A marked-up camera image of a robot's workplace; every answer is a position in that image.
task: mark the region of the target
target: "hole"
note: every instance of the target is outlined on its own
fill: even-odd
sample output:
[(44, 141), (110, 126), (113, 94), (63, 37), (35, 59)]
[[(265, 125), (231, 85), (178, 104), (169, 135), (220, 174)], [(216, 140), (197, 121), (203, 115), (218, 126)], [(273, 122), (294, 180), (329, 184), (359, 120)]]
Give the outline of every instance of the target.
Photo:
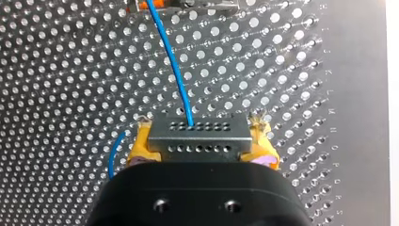
[(223, 148), (223, 152), (228, 153), (229, 151), (231, 151), (231, 146), (228, 145)]
[(167, 200), (160, 199), (160, 200), (157, 200), (155, 202), (155, 204), (153, 205), (153, 210), (160, 214), (163, 214), (167, 210), (169, 210), (169, 207), (170, 207), (170, 205)]
[(202, 152), (202, 150), (203, 150), (203, 147), (202, 146), (197, 146), (197, 148), (196, 148), (196, 152), (197, 153), (200, 153), (200, 152)]
[(225, 202), (225, 209), (227, 212), (231, 214), (239, 213), (241, 211), (241, 208), (242, 208), (241, 204), (238, 203), (237, 201), (231, 200)]
[(220, 152), (221, 150), (222, 150), (222, 148), (221, 148), (220, 146), (218, 146), (218, 145), (216, 145), (216, 146), (214, 147), (214, 151), (215, 151), (216, 153)]

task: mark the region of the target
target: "blue wire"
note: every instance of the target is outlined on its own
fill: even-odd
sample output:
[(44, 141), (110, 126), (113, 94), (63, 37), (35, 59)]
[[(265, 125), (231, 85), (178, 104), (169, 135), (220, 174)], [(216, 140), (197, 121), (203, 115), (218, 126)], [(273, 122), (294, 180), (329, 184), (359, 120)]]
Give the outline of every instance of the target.
[(185, 92), (182, 74), (179, 69), (179, 64), (172, 52), (172, 46), (169, 43), (167, 32), (165, 31), (165, 28), (162, 25), (162, 21), (159, 18), (158, 13), (156, 12), (156, 8), (153, 5), (152, 0), (146, 0), (146, 1), (147, 1), (149, 10), (150, 10), (152, 19), (156, 24), (156, 28), (158, 29), (159, 35), (161, 36), (161, 39), (164, 42), (165, 50), (167, 51), (168, 57), (170, 59), (170, 64), (172, 66), (172, 70), (176, 77), (177, 87), (179, 89), (180, 96), (182, 97), (182, 100), (183, 100), (183, 106), (184, 106), (185, 116), (187, 117), (188, 125), (194, 126), (193, 113), (191, 111), (190, 100), (188, 99), (187, 93)]
[(112, 146), (111, 153), (109, 154), (108, 157), (108, 177), (109, 179), (112, 179), (114, 177), (114, 159), (115, 155), (117, 154), (117, 148), (119, 147), (120, 143), (126, 136), (126, 133), (123, 131), (120, 133), (118, 136), (117, 140), (114, 143), (114, 146)]

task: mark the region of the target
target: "perforated metal panel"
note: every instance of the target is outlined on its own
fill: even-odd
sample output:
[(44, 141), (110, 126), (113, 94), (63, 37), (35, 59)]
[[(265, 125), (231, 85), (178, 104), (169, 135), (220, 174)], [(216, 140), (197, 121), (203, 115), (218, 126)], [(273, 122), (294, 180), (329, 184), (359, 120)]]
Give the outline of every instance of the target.
[[(343, 225), (327, 0), (240, 5), (235, 14), (161, 17), (192, 110), (197, 117), (266, 111), (280, 171), (314, 225)], [(150, 15), (125, 8), (118, 0), (0, 0), (1, 225), (83, 225), (119, 132), (127, 137), (116, 171), (140, 115), (184, 116)]]

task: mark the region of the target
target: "white wall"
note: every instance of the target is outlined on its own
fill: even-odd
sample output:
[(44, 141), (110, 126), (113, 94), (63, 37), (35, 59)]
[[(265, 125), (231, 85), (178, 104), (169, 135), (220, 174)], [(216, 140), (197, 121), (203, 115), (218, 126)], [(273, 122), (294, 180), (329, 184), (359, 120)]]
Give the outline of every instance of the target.
[(399, 225), (399, 1), (387, 2), (391, 226)]

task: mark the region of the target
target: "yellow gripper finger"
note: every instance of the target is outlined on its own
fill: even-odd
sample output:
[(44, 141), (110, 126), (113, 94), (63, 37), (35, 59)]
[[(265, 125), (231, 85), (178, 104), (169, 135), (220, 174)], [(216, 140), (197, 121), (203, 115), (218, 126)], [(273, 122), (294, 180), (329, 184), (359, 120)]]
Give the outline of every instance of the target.
[(279, 154), (266, 136), (266, 133), (271, 131), (269, 123), (262, 121), (260, 118), (250, 118), (250, 121), (249, 130), (252, 136), (252, 150), (250, 153), (242, 154), (241, 160), (266, 165), (273, 170), (278, 170)]
[(132, 150), (127, 158), (127, 165), (131, 166), (133, 159), (143, 159), (145, 161), (161, 161), (160, 153), (152, 153), (148, 150), (147, 139), (149, 137), (152, 122), (145, 121), (138, 123), (138, 133), (135, 145), (133, 145)]

